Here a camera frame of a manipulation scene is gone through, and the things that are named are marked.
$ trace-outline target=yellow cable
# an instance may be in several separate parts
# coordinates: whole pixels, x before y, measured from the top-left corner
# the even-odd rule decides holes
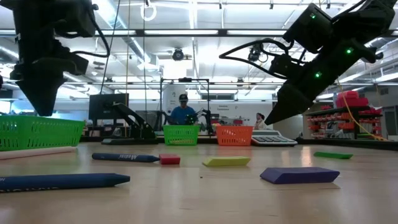
[[[374,134],[370,133],[368,130],[366,130],[364,127],[362,127],[362,125],[360,125],[360,124],[354,119],[354,116],[353,116],[353,114],[351,113],[351,110],[349,109],[349,106],[348,106],[348,104],[347,104],[346,97],[344,96],[343,87],[340,85],[340,82],[339,82],[338,79],[337,79],[337,84],[338,84],[338,86],[339,86],[339,88],[340,88],[341,95],[343,96],[344,104],[345,104],[346,107],[347,107],[349,116],[350,116],[351,119],[356,123],[356,125],[358,125],[363,131],[365,131],[366,133],[368,133],[368,134],[369,134],[370,136],[372,136],[374,139],[377,139],[377,140],[380,140],[380,141],[389,141],[388,139],[385,139],[385,138],[379,137],[379,136],[375,136]]]

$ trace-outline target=plastic basket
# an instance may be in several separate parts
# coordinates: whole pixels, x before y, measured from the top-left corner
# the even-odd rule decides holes
[[[77,146],[85,123],[36,116],[0,116],[0,151]]]
[[[217,141],[220,146],[250,146],[252,126],[217,126]]]
[[[168,146],[196,146],[199,129],[198,125],[165,125],[164,143]]]

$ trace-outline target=blue shirt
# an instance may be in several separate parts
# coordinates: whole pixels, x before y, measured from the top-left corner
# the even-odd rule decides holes
[[[181,108],[181,106],[178,106],[174,108],[172,112],[172,119],[177,122],[179,125],[185,125],[185,119],[187,115],[195,115],[195,110],[192,109],[192,107],[187,106],[185,109]]]

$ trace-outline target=cap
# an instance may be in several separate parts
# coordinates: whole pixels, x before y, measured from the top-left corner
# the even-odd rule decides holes
[[[179,100],[180,102],[186,102],[186,101],[188,101],[188,96],[187,96],[187,94],[181,94],[180,97],[178,98],[178,100]]]

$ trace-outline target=person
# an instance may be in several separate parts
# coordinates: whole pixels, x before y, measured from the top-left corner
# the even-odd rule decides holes
[[[196,112],[192,107],[187,105],[187,94],[181,94],[178,100],[180,102],[180,106],[174,108],[171,117],[178,125],[185,125],[187,115],[196,115]]]
[[[256,124],[254,125],[254,130],[265,130],[267,128],[264,122],[265,116],[261,113],[256,114]]]

